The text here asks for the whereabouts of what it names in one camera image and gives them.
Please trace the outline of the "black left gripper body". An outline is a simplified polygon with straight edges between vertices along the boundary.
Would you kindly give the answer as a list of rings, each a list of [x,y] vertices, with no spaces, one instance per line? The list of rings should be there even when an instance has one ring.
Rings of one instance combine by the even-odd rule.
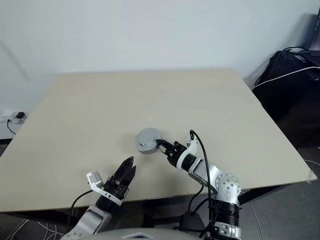
[[[128,175],[119,176],[114,174],[103,185],[103,189],[122,201],[128,194],[129,185],[130,177]]]

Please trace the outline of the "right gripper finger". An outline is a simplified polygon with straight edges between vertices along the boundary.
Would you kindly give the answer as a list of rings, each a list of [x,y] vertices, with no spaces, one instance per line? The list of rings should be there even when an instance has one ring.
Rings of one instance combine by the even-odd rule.
[[[173,149],[172,148],[166,148],[164,146],[159,147],[160,151],[165,154],[167,157],[172,157],[173,156]]]
[[[156,140],[156,143],[157,143],[157,145],[158,145],[159,148],[160,148],[160,147],[163,147],[163,148],[165,148],[165,149],[172,149],[172,148],[175,147],[174,144],[171,144],[170,142],[168,142],[168,141],[166,141],[166,140],[164,140],[164,139],[157,139],[157,140]]]

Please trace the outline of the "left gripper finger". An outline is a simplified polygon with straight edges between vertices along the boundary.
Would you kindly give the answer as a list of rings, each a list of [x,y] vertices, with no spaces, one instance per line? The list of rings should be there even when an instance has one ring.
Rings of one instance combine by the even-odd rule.
[[[136,174],[136,166],[131,167],[128,172],[124,176],[124,185],[129,186],[135,177]]]
[[[120,167],[116,170],[113,177],[116,181],[124,181],[124,176],[130,168],[134,166],[134,157],[131,156],[122,162]]]

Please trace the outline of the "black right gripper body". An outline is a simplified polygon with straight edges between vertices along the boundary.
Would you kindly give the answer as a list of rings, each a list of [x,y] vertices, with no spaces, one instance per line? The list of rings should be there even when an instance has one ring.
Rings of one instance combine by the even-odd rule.
[[[187,149],[187,147],[182,145],[182,144],[180,144],[177,141],[175,141],[173,143],[173,145],[174,145],[174,148],[172,148],[173,156],[172,157],[167,157],[167,160],[172,166],[176,167],[180,156]]]

